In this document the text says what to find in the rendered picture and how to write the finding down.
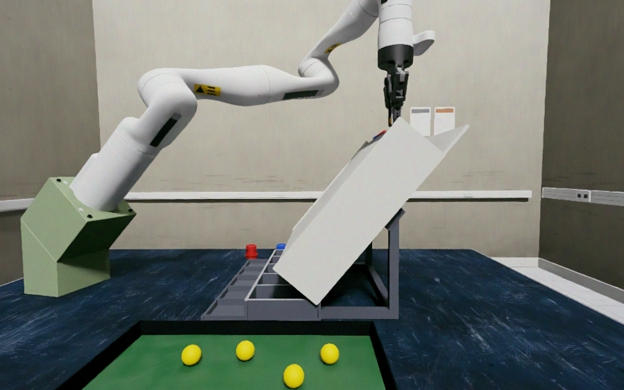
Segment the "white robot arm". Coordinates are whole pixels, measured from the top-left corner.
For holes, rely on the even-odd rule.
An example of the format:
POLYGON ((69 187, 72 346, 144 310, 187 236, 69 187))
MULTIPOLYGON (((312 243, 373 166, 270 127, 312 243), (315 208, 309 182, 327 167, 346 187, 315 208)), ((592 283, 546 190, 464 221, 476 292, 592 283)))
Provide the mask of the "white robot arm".
POLYGON ((197 100, 249 107, 329 96, 339 86, 329 55, 337 46, 360 38, 377 18, 377 52, 385 46, 407 44, 413 46, 414 56, 424 54, 434 43, 435 32, 414 35, 412 10, 412 0, 352 0, 337 23, 299 63, 299 77, 267 65, 158 68, 145 73, 137 90, 147 110, 139 121, 124 118, 69 188, 92 209, 116 209, 160 151, 192 121, 197 100))

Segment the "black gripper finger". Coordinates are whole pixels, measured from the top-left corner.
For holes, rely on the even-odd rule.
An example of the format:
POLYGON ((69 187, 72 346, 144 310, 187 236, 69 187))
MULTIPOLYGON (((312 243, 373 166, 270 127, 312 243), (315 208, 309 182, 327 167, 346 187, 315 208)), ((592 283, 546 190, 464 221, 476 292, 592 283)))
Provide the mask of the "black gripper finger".
POLYGON ((387 74, 387 83, 388 83, 388 96, 390 96, 390 124, 398 119, 398 117, 402 118, 402 107, 403 102, 406 99, 407 93, 407 84, 409 79, 409 71, 404 72, 402 68, 398 68, 398 71, 395 73, 394 78, 394 90, 392 90, 391 86, 391 74, 387 74), (398 91, 401 90, 401 91, 398 91), (396 94, 397 93, 397 94, 396 94))
POLYGON ((390 125, 389 119, 390 119, 390 96, 388 96, 388 90, 387 90, 387 81, 386 81, 386 77, 384 78, 384 100, 385 100, 385 107, 387 107, 388 109, 388 126, 391 127, 392 125, 390 125))

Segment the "red plug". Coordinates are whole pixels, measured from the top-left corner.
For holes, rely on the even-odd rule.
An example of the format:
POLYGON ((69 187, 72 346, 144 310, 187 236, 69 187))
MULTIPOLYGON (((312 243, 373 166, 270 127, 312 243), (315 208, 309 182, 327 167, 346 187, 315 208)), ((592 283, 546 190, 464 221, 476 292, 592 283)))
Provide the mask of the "red plug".
POLYGON ((256 259, 258 253, 256 252, 256 244, 247 244, 246 245, 246 259, 256 259))

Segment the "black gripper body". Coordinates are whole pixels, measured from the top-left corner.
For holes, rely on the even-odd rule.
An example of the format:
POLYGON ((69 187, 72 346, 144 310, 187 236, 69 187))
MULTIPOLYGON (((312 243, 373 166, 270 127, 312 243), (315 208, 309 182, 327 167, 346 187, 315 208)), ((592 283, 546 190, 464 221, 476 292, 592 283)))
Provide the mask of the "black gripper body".
POLYGON ((392 90, 394 88, 395 73, 398 71, 398 68, 402 68, 402 71, 405 71, 406 68, 413 64, 413 59, 414 48, 407 44, 394 44, 378 50, 377 66, 382 71, 386 71, 387 74, 391 74, 392 90))

